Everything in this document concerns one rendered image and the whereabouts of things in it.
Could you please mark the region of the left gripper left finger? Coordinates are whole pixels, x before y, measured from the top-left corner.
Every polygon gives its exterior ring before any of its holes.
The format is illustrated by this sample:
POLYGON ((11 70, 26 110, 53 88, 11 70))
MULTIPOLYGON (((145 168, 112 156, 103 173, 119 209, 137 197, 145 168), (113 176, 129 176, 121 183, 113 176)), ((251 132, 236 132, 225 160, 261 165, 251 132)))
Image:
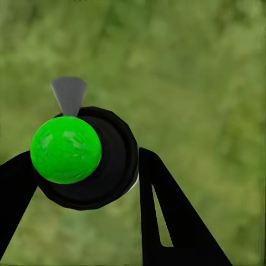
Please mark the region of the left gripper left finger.
POLYGON ((0 260, 38 185, 30 151, 0 165, 0 260))

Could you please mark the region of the pesticide atomizer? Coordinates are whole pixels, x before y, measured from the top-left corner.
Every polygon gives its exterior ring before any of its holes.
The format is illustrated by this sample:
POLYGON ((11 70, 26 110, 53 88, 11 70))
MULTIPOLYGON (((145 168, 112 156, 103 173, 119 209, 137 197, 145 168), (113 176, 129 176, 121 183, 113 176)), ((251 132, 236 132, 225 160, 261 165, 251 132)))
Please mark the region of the pesticide atomizer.
POLYGON ((102 208, 139 181, 137 141, 113 111, 81 107, 87 82, 62 77, 50 86, 62 113, 45 122, 30 145, 36 183, 64 208, 102 208))

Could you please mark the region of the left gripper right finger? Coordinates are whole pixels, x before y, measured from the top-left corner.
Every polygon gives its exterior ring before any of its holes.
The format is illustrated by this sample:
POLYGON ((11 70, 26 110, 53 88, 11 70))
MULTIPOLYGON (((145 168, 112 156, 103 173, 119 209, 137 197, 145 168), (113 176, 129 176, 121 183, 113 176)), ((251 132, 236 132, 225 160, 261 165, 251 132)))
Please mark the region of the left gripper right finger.
POLYGON ((142 147, 139 181, 143 266, 232 266, 159 156, 142 147), (173 247, 160 242, 152 186, 173 247))

